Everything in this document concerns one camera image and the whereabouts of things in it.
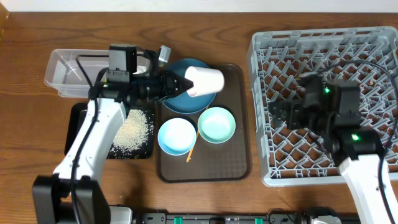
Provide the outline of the white pink cup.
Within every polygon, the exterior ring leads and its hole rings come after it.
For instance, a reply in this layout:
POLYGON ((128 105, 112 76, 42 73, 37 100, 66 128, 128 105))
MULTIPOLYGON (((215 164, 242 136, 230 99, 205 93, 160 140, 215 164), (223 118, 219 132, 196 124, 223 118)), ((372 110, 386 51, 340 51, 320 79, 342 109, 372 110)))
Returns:
POLYGON ((185 71, 185 78, 193 82, 187 90, 191 97, 198 97, 220 92, 224 87, 224 75, 212 68, 190 66, 185 71))

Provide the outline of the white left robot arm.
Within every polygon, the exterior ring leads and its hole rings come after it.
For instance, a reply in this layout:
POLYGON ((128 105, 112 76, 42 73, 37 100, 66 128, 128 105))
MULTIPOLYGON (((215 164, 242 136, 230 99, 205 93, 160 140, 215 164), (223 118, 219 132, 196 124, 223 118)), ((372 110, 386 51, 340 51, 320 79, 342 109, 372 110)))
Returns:
POLYGON ((89 90, 83 124, 67 155, 51 176, 39 175, 32 186, 38 223, 134 223, 134 212, 110 205, 101 190, 100 178, 113 139, 125 122, 124 102, 135 95, 140 83, 101 79, 99 71, 89 90))

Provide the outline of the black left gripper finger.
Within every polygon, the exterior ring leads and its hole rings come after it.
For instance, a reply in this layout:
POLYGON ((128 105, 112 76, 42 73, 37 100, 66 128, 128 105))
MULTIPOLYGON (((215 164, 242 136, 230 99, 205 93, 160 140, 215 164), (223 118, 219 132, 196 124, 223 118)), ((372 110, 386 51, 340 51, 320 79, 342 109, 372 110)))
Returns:
POLYGON ((193 87, 193 82, 185 77, 182 77, 171 70, 164 71, 165 86, 174 89, 190 89, 193 87))
POLYGON ((161 94, 161 100, 167 100, 169 98, 175 98, 178 95, 181 95, 182 93, 186 92, 187 90, 191 89, 193 86, 171 86, 171 87, 165 87, 162 94, 161 94))

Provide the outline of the light blue bowl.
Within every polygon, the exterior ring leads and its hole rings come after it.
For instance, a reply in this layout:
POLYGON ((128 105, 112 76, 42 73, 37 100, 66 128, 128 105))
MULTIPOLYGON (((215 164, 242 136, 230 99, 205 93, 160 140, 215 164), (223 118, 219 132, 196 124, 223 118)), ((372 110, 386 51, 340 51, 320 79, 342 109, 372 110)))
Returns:
POLYGON ((197 132, 194 125, 183 118, 172 118, 159 129, 158 144, 163 152, 171 156, 181 156, 195 145, 197 132))

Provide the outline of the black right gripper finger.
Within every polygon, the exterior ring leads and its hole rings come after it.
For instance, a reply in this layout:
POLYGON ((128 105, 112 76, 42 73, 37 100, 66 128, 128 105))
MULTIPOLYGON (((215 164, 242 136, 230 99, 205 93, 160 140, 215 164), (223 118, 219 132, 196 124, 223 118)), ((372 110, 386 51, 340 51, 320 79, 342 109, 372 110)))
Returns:
POLYGON ((272 120, 277 128, 286 124, 288 129, 292 129, 294 126, 294 119, 290 112, 287 111, 276 111, 271 113, 272 120))
POLYGON ((295 105, 295 100, 277 100, 269 103, 270 113, 290 112, 295 105))

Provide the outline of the white rice pile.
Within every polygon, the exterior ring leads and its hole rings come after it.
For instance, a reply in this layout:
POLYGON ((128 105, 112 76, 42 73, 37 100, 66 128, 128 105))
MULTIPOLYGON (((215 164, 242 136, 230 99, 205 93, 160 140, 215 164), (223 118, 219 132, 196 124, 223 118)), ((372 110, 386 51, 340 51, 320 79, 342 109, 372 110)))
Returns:
POLYGON ((153 110, 130 110, 123 125, 118 130, 108 159, 147 159, 154 146, 153 110))

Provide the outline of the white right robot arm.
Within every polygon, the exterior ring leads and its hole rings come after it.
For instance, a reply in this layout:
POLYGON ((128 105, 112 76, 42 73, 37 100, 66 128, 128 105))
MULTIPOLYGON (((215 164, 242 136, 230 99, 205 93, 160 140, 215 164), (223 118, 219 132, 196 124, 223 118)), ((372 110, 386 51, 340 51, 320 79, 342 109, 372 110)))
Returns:
POLYGON ((269 103, 274 124, 308 129, 323 139, 354 199, 361 223, 397 223, 397 199, 384 160, 387 147, 376 130, 361 126, 359 85, 350 80, 301 79, 301 100, 269 103))

